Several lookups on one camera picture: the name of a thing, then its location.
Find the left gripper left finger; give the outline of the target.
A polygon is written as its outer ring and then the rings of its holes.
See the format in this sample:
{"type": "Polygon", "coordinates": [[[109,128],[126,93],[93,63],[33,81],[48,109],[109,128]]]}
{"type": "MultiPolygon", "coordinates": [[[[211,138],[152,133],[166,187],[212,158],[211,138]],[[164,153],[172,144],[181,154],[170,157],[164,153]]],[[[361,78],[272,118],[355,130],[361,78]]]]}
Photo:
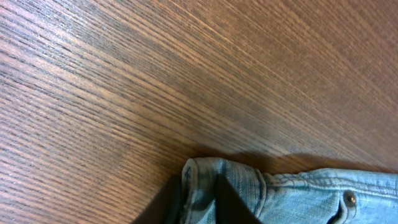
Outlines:
{"type": "Polygon", "coordinates": [[[181,180],[178,175],[173,175],[131,224],[177,224],[181,204],[181,180]]]}

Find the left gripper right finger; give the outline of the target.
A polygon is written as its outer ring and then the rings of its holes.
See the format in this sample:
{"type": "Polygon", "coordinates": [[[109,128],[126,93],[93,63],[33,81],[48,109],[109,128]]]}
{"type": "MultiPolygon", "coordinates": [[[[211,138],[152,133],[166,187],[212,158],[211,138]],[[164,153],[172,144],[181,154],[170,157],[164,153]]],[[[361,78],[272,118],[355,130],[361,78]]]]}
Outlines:
{"type": "Polygon", "coordinates": [[[216,224],[261,224],[221,174],[215,182],[216,224]]]}

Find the light blue denim shorts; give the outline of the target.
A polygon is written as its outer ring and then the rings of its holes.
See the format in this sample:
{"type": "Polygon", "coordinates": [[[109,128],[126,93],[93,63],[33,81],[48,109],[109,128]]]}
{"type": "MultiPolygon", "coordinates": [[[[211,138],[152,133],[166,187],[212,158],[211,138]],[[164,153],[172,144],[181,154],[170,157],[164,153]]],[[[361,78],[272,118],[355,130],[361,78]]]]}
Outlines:
{"type": "Polygon", "coordinates": [[[214,157],[185,164],[181,223],[215,223],[218,175],[261,223],[397,223],[395,174],[317,169],[271,175],[214,157]]]}

